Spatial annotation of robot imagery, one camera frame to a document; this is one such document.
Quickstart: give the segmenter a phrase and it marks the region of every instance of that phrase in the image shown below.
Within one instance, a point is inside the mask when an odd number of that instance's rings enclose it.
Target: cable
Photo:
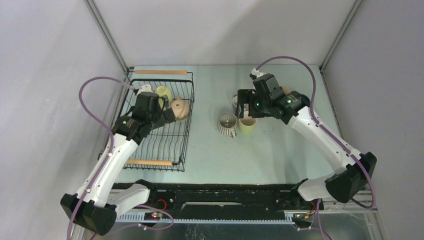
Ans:
[[[93,77],[89,80],[87,80],[86,82],[84,82],[84,84],[81,86],[81,88],[79,89],[79,93],[78,93],[78,97],[79,97],[79,102],[81,103],[82,108],[87,112],[88,115],[90,115],[90,117],[92,117],[94,120],[96,120],[103,128],[105,128],[107,130],[107,133],[109,135],[109,139],[110,139],[110,146],[109,146],[109,150],[108,153],[112,154],[113,149],[114,149],[114,135],[112,133],[112,130],[109,128],[109,126],[104,123],[102,120],[100,120],[98,117],[96,117],[86,106],[86,104],[83,101],[83,90],[84,88],[91,83],[92,81],[95,80],[99,80],[99,79],[106,79],[106,80],[112,80],[115,81],[121,85],[124,85],[125,87],[129,88],[130,90],[134,90],[133,86],[128,85],[127,83],[124,83],[123,81],[113,78],[113,77],[108,77],[108,76],[98,76],[98,77]],[[107,154],[106,157],[104,158],[104,160],[101,162],[100,167],[97,169],[97,171],[95,172],[94,176],[91,178],[90,182],[87,185],[86,189],[90,189],[94,182],[96,181],[97,177],[99,176],[100,172],[102,171],[103,167],[106,165],[106,163],[108,162],[110,156]],[[87,195],[87,191],[85,190],[80,199],[78,200],[78,202],[76,203],[75,208],[73,209],[73,212],[69,218],[69,224],[67,226],[67,233],[66,233],[66,239],[67,240],[71,240],[71,234],[72,234],[72,224],[74,223],[75,220],[75,216],[77,215],[78,210],[80,209],[81,204],[83,203],[84,198]]]
[[[315,93],[317,91],[317,80],[315,79],[315,76],[314,76],[314,73],[312,72],[312,69],[306,63],[304,63],[303,61],[301,61],[300,59],[297,59],[295,57],[292,57],[292,56],[275,56],[275,57],[271,57],[270,59],[265,60],[264,62],[262,62],[261,64],[259,64],[259,66],[257,66],[256,70],[259,70],[259,68],[261,68],[263,65],[267,64],[268,62],[270,62],[272,60],[276,60],[276,59],[290,59],[290,60],[294,60],[294,61],[302,64],[308,70],[308,72],[310,73],[310,76],[312,77],[312,96],[310,98],[309,114],[313,118],[313,121],[325,133],[327,133],[327,135],[331,139],[333,139],[355,161],[355,163],[359,166],[359,168],[363,172],[363,174],[364,174],[364,176],[366,178],[366,181],[368,182],[369,190],[371,191],[371,196],[372,196],[371,205],[366,206],[366,205],[358,202],[357,200],[355,200],[353,198],[352,198],[352,201],[354,203],[358,204],[359,206],[365,208],[365,209],[373,209],[373,208],[375,208],[376,207],[376,193],[375,193],[375,190],[374,190],[373,182],[371,181],[371,177],[368,174],[367,170],[362,165],[362,163],[359,161],[359,159],[356,156],[354,156],[353,154],[351,154],[351,151],[334,134],[332,134],[330,130],[328,130],[324,125],[322,125],[320,123],[320,121],[318,120],[318,118],[315,116],[314,102],[315,102]]]
[[[318,199],[318,201],[316,202],[316,205],[318,206],[317,208],[316,208],[316,218],[318,219],[318,230],[321,232],[321,235],[322,235],[322,239],[326,239],[326,237],[324,236],[324,230],[323,230],[323,226],[321,225],[321,219],[320,219],[320,203],[321,203],[321,198],[320,199]]]
[[[309,227],[302,227],[302,228],[300,228],[296,223],[294,224],[294,228],[297,230],[297,231],[305,231],[305,230],[318,230],[318,231],[320,231],[321,232],[321,230],[322,230],[322,227],[321,228],[318,228],[318,227],[312,227],[312,224],[314,223],[314,217],[312,217],[312,222],[310,223],[310,226]],[[331,236],[326,232],[326,231],[324,231],[324,230],[322,230],[322,232],[327,236],[327,238],[329,239],[329,240],[333,240],[332,238],[331,238]]]
[[[315,206],[315,203],[313,201],[310,202],[313,206],[313,209],[310,211],[309,216],[313,216],[315,214],[317,214],[317,207]]]
[[[163,200],[162,198],[159,198],[159,200],[157,200],[158,202],[163,202],[163,204],[165,205],[164,207],[163,207],[163,209],[162,210],[165,210],[165,209],[167,209],[167,202],[165,201],[165,200]]]
[[[110,236],[110,235],[116,234],[117,232],[120,232],[121,230],[124,230],[124,229],[127,229],[127,228],[132,228],[132,227],[140,227],[140,228],[143,227],[144,230],[146,230],[146,229],[150,229],[150,230],[165,230],[165,229],[169,229],[172,225],[174,225],[174,218],[171,216],[171,214],[169,214],[168,212],[166,212],[164,210],[160,210],[160,209],[157,209],[157,208],[154,208],[154,207],[151,207],[151,206],[147,206],[147,205],[143,205],[143,204],[138,205],[137,207],[139,207],[139,208],[145,208],[145,209],[150,209],[150,210],[153,210],[155,212],[159,212],[159,213],[165,214],[166,216],[169,217],[169,219],[171,219],[171,223],[169,225],[167,225],[167,226],[157,227],[157,228],[156,227],[146,226],[146,225],[143,225],[141,223],[133,223],[133,224],[125,225],[125,226],[123,226],[123,227],[121,227],[121,228],[119,228],[119,229],[117,229],[117,230],[115,230],[113,232],[110,232],[110,233],[108,233],[106,235],[107,236]],[[97,237],[97,234],[96,233],[90,238],[90,240],[94,240],[95,237]]]

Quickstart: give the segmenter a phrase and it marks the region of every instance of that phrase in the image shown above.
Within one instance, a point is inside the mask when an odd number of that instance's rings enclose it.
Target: mug handle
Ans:
[[[237,137],[237,132],[235,129],[231,129],[230,131],[231,138],[235,139]]]

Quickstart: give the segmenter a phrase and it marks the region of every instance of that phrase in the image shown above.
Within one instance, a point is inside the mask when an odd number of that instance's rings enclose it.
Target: white mug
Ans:
[[[230,136],[233,139],[237,136],[237,117],[226,112],[218,118],[218,130],[220,133]]]
[[[142,92],[153,93],[152,86],[150,84],[144,84],[143,86],[141,86],[141,87],[138,88],[136,95],[139,95]]]
[[[232,98],[232,109],[234,110],[234,112],[236,112],[237,103],[238,103],[237,94],[235,94],[234,97]],[[248,107],[249,107],[249,104],[246,103],[244,105],[243,111],[246,111],[248,109]]]

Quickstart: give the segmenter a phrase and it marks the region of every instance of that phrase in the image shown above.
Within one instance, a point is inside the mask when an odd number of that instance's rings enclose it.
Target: wooden dowel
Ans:
[[[172,166],[172,161],[147,160],[147,159],[132,159],[132,158],[129,158],[126,161],[126,164]]]
[[[187,75],[187,70],[135,70],[136,74]]]

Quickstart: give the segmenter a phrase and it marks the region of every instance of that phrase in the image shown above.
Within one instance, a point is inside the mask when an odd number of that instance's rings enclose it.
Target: beige teapot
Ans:
[[[187,101],[177,96],[176,99],[171,103],[173,114],[178,121],[185,121],[189,115],[190,105]]]

